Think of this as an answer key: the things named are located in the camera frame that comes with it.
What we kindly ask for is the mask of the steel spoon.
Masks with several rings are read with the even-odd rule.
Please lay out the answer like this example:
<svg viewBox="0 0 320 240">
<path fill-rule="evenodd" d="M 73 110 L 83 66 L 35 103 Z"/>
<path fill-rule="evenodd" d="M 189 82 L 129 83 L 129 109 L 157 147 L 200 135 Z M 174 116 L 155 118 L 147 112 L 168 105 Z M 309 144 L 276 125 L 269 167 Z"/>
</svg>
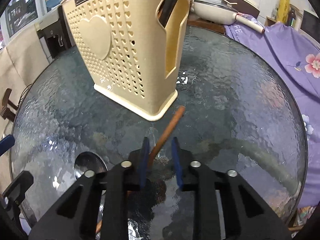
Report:
<svg viewBox="0 0 320 240">
<path fill-rule="evenodd" d="M 80 153 L 74 162 L 74 176 L 78 180 L 86 171 L 92 170 L 95 173 L 106 172 L 107 167 L 103 159 L 93 152 Z"/>
</svg>

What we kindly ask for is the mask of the wooden stool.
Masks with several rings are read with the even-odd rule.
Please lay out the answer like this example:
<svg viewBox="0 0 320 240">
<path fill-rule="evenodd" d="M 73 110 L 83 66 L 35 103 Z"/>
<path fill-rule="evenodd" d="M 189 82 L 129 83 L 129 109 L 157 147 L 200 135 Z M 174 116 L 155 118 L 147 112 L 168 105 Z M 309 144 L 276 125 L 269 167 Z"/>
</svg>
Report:
<svg viewBox="0 0 320 240">
<path fill-rule="evenodd" d="M 18 106 L 10 100 L 11 93 L 12 89 L 7 88 L 1 98 L 1 118 L 14 122 L 16 118 L 16 113 L 14 111 L 18 110 Z"/>
</svg>

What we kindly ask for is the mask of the water dispenser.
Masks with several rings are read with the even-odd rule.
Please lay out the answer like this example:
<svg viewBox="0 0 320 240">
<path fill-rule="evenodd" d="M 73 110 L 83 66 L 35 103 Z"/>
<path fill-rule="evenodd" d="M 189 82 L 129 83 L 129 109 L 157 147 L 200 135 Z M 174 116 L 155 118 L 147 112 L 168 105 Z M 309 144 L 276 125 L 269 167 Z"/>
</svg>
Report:
<svg viewBox="0 0 320 240">
<path fill-rule="evenodd" d="M 46 13 L 35 27 L 49 63 L 75 45 L 61 5 Z"/>
</svg>

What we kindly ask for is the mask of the beige plastic utensil holder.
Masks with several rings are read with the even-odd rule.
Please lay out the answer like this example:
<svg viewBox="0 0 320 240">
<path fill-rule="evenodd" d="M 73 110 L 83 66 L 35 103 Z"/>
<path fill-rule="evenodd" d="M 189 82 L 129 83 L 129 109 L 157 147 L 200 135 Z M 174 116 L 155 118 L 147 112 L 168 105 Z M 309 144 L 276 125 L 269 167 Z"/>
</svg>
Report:
<svg viewBox="0 0 320 240">
<path fill-rule="evenodd" d="M 177 98 L 189 0 L 178 0 L 164 28 L 163 0 L 62 0 L 75 44 L 104 96 L 149 121 Z"/>
</svg>

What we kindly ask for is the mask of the purple floral cloth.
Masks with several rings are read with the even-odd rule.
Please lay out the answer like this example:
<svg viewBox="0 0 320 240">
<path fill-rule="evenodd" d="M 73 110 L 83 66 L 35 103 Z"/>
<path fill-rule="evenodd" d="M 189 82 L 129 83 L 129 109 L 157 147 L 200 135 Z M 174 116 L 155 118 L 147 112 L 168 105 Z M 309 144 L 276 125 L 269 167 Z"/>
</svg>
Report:
<svg viewBox="0 0 320 240">
<path fill-rule="evenodd" d="M 308 171 L 299 207 L 319 202 L 319 48 L 292 27 L 276 23 L 263 34 L 235 22 L 226 35 L 262 57 L 286 83 L 302 114 Z"/>
</svg>

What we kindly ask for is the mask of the wooden counter shelf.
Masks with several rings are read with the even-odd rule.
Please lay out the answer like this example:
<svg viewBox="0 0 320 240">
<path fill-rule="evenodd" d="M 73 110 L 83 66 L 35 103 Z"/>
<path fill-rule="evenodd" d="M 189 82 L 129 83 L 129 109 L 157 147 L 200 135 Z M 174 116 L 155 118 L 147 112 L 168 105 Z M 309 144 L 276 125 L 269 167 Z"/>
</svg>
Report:
<svg viewBox="0 0 320 240">
<path fill-rule="evenodd" d="M 187 25 L 211 30 L 222 35 L 226 33 L 224 25 L 204 20 L 192 12 L 188 15 Z"/>
</svg>

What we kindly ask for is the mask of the white frying pan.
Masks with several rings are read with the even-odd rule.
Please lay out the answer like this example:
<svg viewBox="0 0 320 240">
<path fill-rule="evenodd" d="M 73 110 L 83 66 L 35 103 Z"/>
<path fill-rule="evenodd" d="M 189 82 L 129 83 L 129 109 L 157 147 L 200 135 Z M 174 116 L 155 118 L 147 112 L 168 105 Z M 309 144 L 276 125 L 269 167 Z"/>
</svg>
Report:
<svg viewBox="0 0 320 240">
<path fill-rule="evenodd" d="M 223 4 L 214 4 L 206 1 L 194 1 L 194 11 L 197 16 L 204 20 L 222 25 L 232 25 L 240 22 L 260 34 L 265 32 L 265 28 L 244 18 L 236 10 Z"/>
</svg>

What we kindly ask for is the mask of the yellow corn package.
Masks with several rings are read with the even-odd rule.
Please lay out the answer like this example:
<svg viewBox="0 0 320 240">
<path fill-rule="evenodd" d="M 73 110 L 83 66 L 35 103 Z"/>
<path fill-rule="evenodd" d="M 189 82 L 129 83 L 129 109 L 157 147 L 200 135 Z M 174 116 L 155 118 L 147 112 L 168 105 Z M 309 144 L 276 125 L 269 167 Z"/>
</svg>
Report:
<svg viewBox="0 0 320 240">
<path fill-rule="evenodd" d="M 290 10 L 290 0 L 279 0 L 277 11 L 277 22 L 285 24 L 287 22 L 288 13 Z"/>
</svg>

